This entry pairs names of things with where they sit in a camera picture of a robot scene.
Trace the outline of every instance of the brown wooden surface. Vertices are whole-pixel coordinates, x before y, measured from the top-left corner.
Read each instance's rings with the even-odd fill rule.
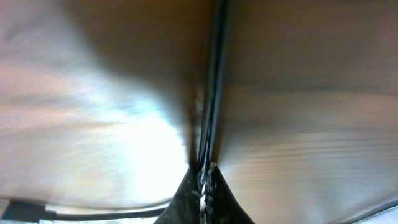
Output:
[[[0,196],[99,208],[171,197],[208,3],[0,1]],[[337,223],[396,198],[397,12],[238,2],[220,167],[256,223]]]

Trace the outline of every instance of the glossy surface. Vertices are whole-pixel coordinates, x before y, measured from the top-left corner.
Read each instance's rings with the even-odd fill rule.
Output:
[[[239,1],[220,169],[256,223],[397,198],[398,2]],[[162,204],[187,170],[205,1],[1,1],[0,195]]]

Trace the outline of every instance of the blurry background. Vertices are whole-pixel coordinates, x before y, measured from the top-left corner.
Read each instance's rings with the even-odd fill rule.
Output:
[[[210,4],[1,0],[0,197],[164,206],[193,147]],[[338,223],[397,198],[397,11],[238,1],[219,162],[256,223]]]

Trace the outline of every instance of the wooden surface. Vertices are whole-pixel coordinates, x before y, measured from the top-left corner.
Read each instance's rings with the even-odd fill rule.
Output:
[[[0,195],[99,208],[171,197],[187,167],[208,9],[0,1]],[[238,2],[219,162],[256,223],[338,223],[396,198],[397,11],[395,1]]]

